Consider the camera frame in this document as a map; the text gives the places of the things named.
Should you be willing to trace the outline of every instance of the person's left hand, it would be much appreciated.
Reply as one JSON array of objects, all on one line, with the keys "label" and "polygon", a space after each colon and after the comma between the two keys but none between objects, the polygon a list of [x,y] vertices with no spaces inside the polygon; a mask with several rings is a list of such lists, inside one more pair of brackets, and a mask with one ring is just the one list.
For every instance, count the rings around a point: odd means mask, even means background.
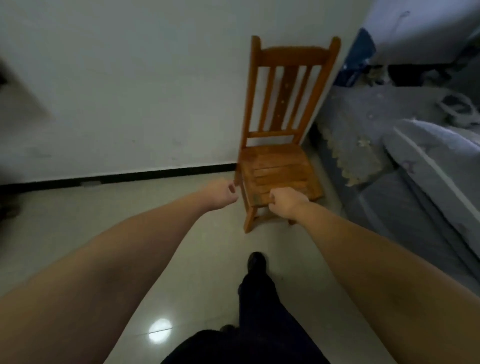
[{"label": "person's left hand", "polygon": [[209,210],[224,208],[239,199],[235,192],[235,184],[225,178],[210,181],[201,192],[206,197]]}]

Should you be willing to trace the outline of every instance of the chair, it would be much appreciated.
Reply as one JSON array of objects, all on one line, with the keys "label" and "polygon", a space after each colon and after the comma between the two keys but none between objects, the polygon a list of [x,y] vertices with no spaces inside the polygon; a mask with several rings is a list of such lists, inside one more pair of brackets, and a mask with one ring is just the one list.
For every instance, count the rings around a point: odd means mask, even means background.
[{"label": "chair", "polygon": [[[293,187],[307,195],[311,201],[323,195],[322,187],[307,156],[299,146],[299,142],[312,118],[313,111],[332,71],[339,50],[340,39],[338,37],[332,38],[329,49],[321,47],[272,47],[262,49],[260,38],[252,36],[245,114],[235,171],[235,184],[240,185],[247,211],[244,224],[245,233],[252,230],[254,221],[271,218],[268,215],[257,216],[256,214],[258,208],[266,207],[272,202],[270,199],[272,188]],[[299,125],[297,129],[293,129],[295,116],[310,77],[312,66],[317,65],[321,65],[322,69],[314,83]],[[286,128],[282,129],[288,102],[300,66],[306,66],[306,71],[300,83]],[[269,72],[258,131],[250,131],[250,119],[259,67],[269,67]],[[272,94],[276,67],[284,67],[284,72],[270,129],[265,131],[265,119]],[[247,147],[248,138],[285,135],[293,136],[291,143]]]}]

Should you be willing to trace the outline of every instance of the forearm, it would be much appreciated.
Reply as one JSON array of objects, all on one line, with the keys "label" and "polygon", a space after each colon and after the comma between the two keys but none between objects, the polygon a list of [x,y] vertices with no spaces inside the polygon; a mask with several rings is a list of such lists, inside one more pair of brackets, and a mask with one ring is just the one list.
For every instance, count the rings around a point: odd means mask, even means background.
[{"label": "forearm", "polygon": [[102,363],[207,210],[194,193],[129,218],[12,291],[0,302],[0,362]]},{"label": "forearm", "polygon": [[399,363],[480,360],[480,300],[470,291],[401,246],[317,204],[299,205],[295,217]]}]

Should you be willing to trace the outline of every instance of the tile floor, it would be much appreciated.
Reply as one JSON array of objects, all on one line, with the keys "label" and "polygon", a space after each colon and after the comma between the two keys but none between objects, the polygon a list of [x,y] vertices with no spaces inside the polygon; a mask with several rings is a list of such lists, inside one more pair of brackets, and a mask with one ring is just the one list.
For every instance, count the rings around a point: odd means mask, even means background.
[{"label": "tile floor", "polygon": [[[329,209],[342,206],[311,156]],[[198,175],[38,191],[0,230],[0,295],[114,223],[224,176]],[[125,328],[106,363],[159,363],[204,328],[238,320],[237,287],[252,251],[269,258],[280,299],[332,364],[394,363],[333,277],[307,233],[273,220],[245,235],[242,202],[202,217]]]}]

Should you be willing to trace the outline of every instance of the black baseboard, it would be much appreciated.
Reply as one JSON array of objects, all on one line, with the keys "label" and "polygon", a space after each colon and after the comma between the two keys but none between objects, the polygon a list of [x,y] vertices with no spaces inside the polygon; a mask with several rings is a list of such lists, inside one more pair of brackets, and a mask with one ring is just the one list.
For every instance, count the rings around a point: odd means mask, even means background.
[{"label": "black baseboard", "polygon": [[110,174],[107,176],[71,178],[65,180],[13,183],[0,185],[0,194],[21,194],[24,192],[51,190],[54,188],[67,188],[77,186],[93,186],[106,183],[130,182],[152,180],[156,178],[190,176],[194,174],[207,174],[228,172],[235,170],[236,163],[217,164],[214,166],[175,168],[171,170],[152,170],[147,172]]}]

